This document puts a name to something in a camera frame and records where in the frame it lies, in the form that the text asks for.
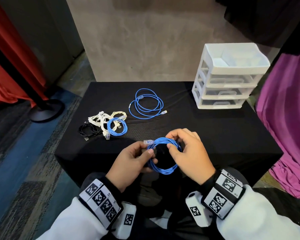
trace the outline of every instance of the purple fabric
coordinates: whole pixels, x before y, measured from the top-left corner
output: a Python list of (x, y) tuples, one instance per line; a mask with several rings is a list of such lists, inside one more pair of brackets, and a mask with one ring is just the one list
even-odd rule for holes
[(269, 172), (300, 199), (300, 55), (280, 56), (261, 90), (256, 111), (284, 152)]

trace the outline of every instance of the white jacket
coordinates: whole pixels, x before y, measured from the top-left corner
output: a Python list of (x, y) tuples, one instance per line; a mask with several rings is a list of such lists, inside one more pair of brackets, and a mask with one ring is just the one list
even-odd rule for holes
[[(271, 203), (245, 185), (246, 191), (224, 220), (216, 221), (226, 240), (300, 240), (300, 226), (276, 213)], [(108, 231), (78, 198), (60, 213), (38, 240), (98, 240)]]

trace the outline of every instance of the fingernail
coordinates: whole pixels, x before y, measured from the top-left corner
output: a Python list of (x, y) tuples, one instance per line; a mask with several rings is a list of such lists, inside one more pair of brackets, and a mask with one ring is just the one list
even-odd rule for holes
[(149, 150), (147, 150), (147, 152), (150, 154), (150, 155), (152, 155), (153, 154), (153, 149), (149, 149)]

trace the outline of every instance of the black table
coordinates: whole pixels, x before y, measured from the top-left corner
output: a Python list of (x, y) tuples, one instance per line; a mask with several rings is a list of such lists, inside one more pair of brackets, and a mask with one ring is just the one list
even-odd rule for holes
[[(55, 156), (66, 173), (81, 185), (91, 172), (107, 172), (120, 151), (135, 141), (164, 137), (177, 128), (188, 128), (200, 136), (217, 168), (231, 166), (254, 185), (282, 156), (282, 151), (257, 114), (245, 102), (240, 109), (198, 109), (192, 96), (193, 82), (92, 82), (68, 128)], [(128, 106), (140, 88), (149, 88), (164, 102), (167, 114), (149, 120), (132, 117)], [(141, 101), (156, 105), (151, 98)], [(85, 141), (78, 128), (100, 111), (124, 111), (128, 132), (105, 140), (102, 135)]]

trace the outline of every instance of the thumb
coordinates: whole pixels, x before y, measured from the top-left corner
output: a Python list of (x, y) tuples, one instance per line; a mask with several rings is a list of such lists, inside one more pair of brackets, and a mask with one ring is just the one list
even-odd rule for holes
[(167, 144), (167, 148), (169, 149), (169, 153), (172, 156), (173, 160), (176, 161), (176, 157), (179, 155), (179, 150), (176, 148), (175, 145)]
[(138, 158), (140, 163), (144, 165), (152, 157), (153, 153), (153, 149), (148, 149), (144, 153), (142, 153), (141, 156)]

